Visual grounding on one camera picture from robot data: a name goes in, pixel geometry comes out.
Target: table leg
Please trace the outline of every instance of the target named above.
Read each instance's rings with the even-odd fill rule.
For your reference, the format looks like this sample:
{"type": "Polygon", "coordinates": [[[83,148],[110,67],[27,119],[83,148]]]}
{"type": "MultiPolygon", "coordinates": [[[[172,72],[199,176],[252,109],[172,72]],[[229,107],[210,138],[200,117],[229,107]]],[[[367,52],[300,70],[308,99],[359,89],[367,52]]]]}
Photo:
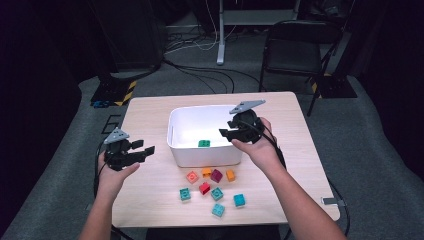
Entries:
{"type": "Polygon", "coordinates": [[[224,39],[224,5],[223,0],[219,0],[219,48],[218,48],[218,59],[216,60],[217,65],[224,64],[225,55],[225,39],[224,39]]]}

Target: magenta block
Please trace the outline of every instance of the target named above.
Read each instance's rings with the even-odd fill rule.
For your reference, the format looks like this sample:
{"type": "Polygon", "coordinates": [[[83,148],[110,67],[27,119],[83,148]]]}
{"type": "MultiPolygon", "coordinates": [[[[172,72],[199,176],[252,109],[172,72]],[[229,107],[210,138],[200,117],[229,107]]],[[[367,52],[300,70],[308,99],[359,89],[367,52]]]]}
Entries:
{"type": "Polygon", "coordinates": [[[219,181],[221,181],[222,179],[222,173],[220,171],[218,171],[217,169],[213,170],[212,175],[211,175],[211,180],[219,183],[219,181]]]}

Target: wooden tabletop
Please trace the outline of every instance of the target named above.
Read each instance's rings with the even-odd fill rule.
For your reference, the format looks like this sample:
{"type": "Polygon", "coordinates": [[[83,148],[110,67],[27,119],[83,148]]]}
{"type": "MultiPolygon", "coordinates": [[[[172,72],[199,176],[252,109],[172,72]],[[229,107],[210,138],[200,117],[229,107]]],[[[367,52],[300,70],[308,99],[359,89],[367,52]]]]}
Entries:
{"type": "Polygon", "coordinates": [[[113,207],[112,222],[116,227],[184,227],[264,223],[287,223],[277,196],[265,175],[243,153],[240,164],[212,167],[224,177],[219,183],[203,178],[201,168],[178,167],[167,145],[167,128],[173,109],[204,105],[237,105],[242,101],[266,100],[254,108],[256,114],[272,124],[287,169],[305,191],[334,220],[340,217],[337,206],[323,205],[321,198],[333,197],[296,96],[291,92],[244,93],[146,97],[131,100],[122,130],[129,141],[144,140],[144,148],[155,146],[155,154],[127,178],[113,207]],[[236,180],[229,182],[225,171],[231,169],[236,180]],[[199,180],[191,184],[186,175],[194,171],[199,180]],[[199,185],[208,182],[219,187],[224,196],[215,202],[202,195],[199,185]],[[191,199],[182,201],[180,189],[189,188],[191,199]],[[243,194],[246,205],[236,207],[233,196],[243,194]],[[212,214],[215,203],[225,207],[222,217],[212,214]]]}

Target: white plastic bin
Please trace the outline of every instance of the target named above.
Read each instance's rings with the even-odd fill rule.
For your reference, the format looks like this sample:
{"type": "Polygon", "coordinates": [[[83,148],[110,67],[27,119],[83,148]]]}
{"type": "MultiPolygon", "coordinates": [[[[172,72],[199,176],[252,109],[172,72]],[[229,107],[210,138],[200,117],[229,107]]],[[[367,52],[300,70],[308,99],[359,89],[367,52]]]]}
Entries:
{"type": "Polygon", "coordinates": [[[242,152],[220,128],[228,129],[229,112],[235,105],[208,105],[174,109],[169,117],[167,142],[180,167],[207,167],[238,164],[242,152]],[[199,141],[209,140],[210,147],[199,147],[199,141]]]}

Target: person's right hand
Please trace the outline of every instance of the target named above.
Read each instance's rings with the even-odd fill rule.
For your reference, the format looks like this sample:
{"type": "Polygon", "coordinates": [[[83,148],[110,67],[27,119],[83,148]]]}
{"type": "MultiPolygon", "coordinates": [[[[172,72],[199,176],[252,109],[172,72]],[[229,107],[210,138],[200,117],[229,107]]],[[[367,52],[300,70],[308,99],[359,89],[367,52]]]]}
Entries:
{"type": "MultiPolygon", "coordinates": [[[[264,134],[272,140],[272,136],[269,132],[272,131],[271,123],[265,118],[261,118],[261,121],[266,127],[264,134]]],[[[253,163],[265,174],[272,172],[275,168],[284,168],[275,152],[274,146],[264,137],[261,137],[255,144],[244,143],[237,139],[233,139],[231,143],[236,148],[247,153],[253,163]]]]}

